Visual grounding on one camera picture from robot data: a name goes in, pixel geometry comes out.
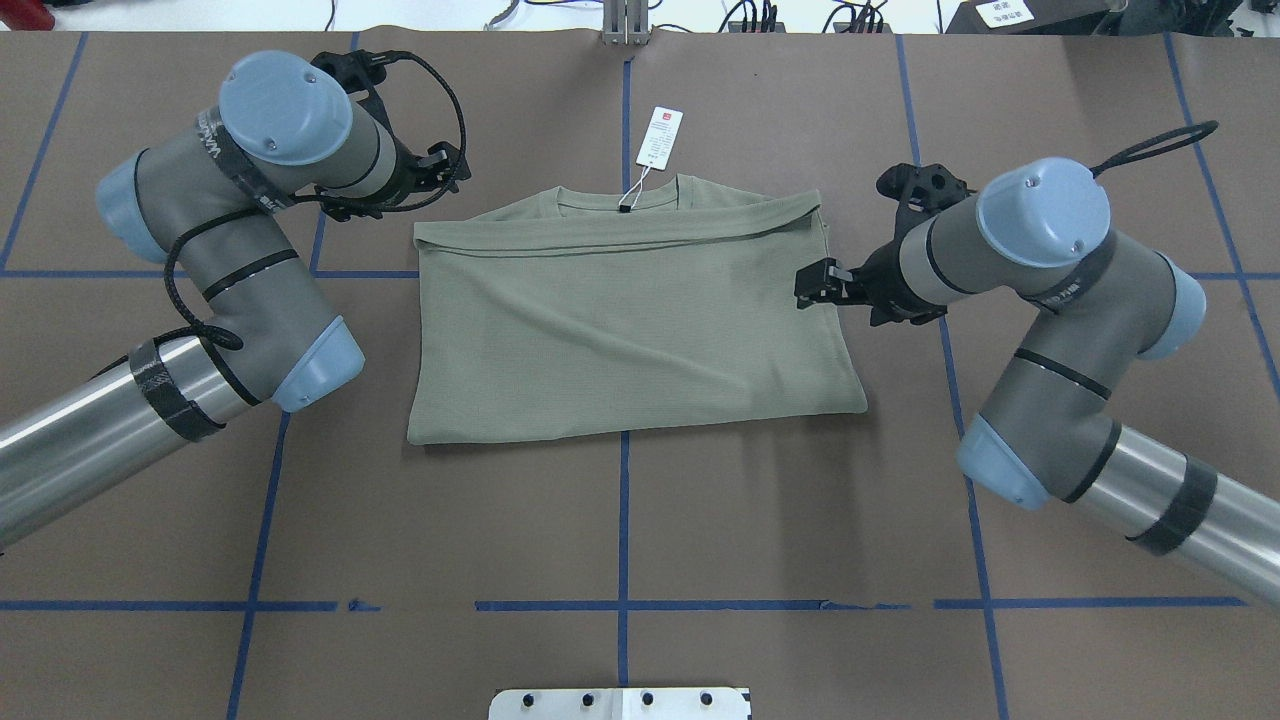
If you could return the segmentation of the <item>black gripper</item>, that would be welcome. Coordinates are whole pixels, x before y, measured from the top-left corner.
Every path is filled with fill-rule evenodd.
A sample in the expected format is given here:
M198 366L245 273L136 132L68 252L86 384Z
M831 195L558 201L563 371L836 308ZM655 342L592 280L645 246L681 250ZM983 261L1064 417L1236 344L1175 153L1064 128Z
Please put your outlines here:
M434 143L426 155L419 155L392 136L381 149L390 151L392 164L375 193L376 205L398 206L426 191L460 191L460 184L472 178L465 152L453 143Z
M858 269L842 268L833 258L806 265L795 273L796 309L817 304L869 306L869 325L909 322L924 325L946 315L946 306L925 301L913 291L900 259L901 240L877 249Z

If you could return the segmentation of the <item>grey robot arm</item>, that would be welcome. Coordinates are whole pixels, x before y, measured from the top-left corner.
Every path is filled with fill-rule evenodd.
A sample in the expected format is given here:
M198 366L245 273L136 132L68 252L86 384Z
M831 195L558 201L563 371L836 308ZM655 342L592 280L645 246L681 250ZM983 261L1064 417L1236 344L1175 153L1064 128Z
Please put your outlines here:
M100 217L161 266L180 324L3 428L3 547L260 404L296 413L356 378L364 351L276 215L425 208L470 178L466 132L415 53L266 50L189 129L101 179Z
M893 238L860 266L800 269L797 306L861 305L872 325L941 319L997 288L1036 319L956 452L963 474L1020 507L1079 507L1129 544L1277 605L1277 502L1126 427L1107 402L1137 360L1201 328L1201 283L1112 223L1097 170L1044 158L978 191L945 167L899 164Z

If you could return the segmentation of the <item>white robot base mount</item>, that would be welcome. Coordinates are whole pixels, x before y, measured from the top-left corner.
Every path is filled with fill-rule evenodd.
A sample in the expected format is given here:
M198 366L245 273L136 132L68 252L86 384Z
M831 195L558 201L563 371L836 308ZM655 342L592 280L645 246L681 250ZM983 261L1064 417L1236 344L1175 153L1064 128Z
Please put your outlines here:
M750 691L733 687L508 689L489 719L751 719Z

